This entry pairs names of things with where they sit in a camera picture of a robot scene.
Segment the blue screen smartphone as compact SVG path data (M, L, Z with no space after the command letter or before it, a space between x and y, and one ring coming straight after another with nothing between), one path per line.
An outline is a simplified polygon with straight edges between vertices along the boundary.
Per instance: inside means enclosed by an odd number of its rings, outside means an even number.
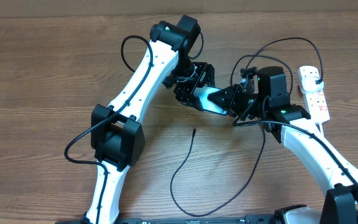
M208 99L208 96L212 93L216 93L219 91L219 88L204 86L202 88L196 88L193 95L197 97L200 101L201 111L207 111L214 114L219 114L222 116L227 115L227 111L222 109L217 104L213 103L211 100Z

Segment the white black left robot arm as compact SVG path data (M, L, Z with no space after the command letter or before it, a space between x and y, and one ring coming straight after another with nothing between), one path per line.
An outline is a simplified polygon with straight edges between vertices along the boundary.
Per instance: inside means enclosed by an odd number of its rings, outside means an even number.
M193 63L188 53L201 37L198 21L184 15L178 24L153 25L145 55L120 94L91 114L91 147L95 150L97 179L93 201L81 223L115 223L128 170L145 147L142 122L160 85L173 88L180 102L200 110L195 88L210 83L205 63Z

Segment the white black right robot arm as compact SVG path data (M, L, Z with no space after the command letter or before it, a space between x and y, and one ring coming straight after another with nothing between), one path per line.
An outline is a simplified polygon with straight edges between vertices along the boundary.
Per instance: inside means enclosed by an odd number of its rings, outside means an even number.
M234 126L259 124L291 150L324 194L321 210L292 205L275 211L272 223L358 223L358 169L321 134L304 107L290 102L282 67L242 71L243 82L208 95L236 117Z

